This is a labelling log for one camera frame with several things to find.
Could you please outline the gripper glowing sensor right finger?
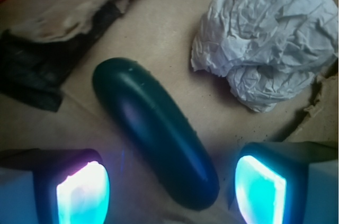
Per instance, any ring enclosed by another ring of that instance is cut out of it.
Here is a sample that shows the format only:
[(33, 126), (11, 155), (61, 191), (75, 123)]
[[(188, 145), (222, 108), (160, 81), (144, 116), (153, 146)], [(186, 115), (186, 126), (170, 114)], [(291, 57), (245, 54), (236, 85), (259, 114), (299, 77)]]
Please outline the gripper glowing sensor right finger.
[(317, 142), (247, 144), (234, 188), (246, 223), (338, 223), (338, 149)]

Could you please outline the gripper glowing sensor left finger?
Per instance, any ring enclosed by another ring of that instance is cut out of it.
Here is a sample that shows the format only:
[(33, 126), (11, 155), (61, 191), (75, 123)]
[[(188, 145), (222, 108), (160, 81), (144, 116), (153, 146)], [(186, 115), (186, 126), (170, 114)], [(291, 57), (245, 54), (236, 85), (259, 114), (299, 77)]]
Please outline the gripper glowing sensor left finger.
[(93, 149), (1, 151), (1, 223), (104, 223), (109, 200)]

